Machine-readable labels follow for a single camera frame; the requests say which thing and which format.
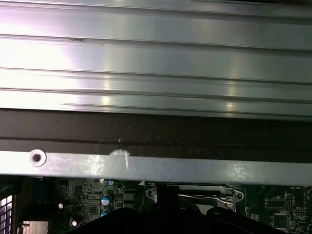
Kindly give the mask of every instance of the screw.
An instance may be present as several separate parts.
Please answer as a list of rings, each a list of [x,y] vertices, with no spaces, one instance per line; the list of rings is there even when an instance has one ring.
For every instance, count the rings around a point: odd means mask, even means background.
[[[46,162],[47,155],[42,150],[33,150],[29,159],[33,167],[41,167]]]
[[[242,195],[242,194],[237,194],[237,198],[238,198],[238,199],[242,199],[242,198],[243,198],[243,195]]]

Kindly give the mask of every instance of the green circuit board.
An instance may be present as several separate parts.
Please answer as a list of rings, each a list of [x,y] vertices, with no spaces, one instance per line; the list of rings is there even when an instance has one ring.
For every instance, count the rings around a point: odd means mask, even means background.
[[[57,196],[60,199],[69,198],[72,202],[64,209],[57,225],[49,225],[49,233],[65,234],[77,228],[70,222],[73,213],[80,214],[83,223],[87,223],[121,207],[141,211],[153,204],[154,201],[145,193],[155,186],[154,182],[147,181],[58,179]],[[236,204],[239,214],[286,233],[312,233],[312,188],[228,186],[244,193],[244,199]],[[109,203],[102,201],[105,197],[109,197]]]

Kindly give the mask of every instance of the metal rail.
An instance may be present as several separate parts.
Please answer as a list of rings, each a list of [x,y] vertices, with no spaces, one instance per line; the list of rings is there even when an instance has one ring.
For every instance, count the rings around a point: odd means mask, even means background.
[[[312,9],[0,1],[0,107],[312,119]]]
[[[110,155],[1,151],[0,174],[113,178],[128,180],[312,185],[310,163],[177,159],[131,156],[116,150]]]

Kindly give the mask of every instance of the electrolytic capacitor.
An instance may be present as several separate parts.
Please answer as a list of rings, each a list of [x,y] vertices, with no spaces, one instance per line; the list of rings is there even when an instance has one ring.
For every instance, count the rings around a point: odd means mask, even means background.
[[[101,200],[101,203],[103,206],[107,206],[112,200],[112,196],[110,196],[109,194],[105,194]]]
[[[64,209],[66,206],[70,204],[70,200],[67,198],[58,204],[59,209]]]
[[[83,221],[83,217],[81,215],[72,215],[71,217],[71,222],[72,222],[72,226],[76,227],[78,226],[80,223],[82,223]]]
[[[101,213],[101,217],[108,215],[110,212],[111,212],[110,209],[104,209]]]

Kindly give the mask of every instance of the capacitor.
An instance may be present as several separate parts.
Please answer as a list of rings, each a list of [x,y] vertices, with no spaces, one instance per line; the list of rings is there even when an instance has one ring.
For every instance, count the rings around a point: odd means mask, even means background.
[[[110,209],[104,209],[101,213],[101,217],[108,215],[110,212],[111,212]]]
[[[70,200],[67,198],[58,204],[59,209],[64,209],[66,206],[70,204]]]
[[[101,200],[101,203],[103,206],[107,206],[112,200],[112,196],[110,196],[109,194],[105,194]]]
[[[83,217],[81,215],[72,215],[71,217],[71,223],[73,227],[78,226],[80,223],[82,223]]]
[[[114,181],[113,181],[113,180],[108,180],[108,181],[107,181],[107,185],[113,186],[113,185],[114,185]]]

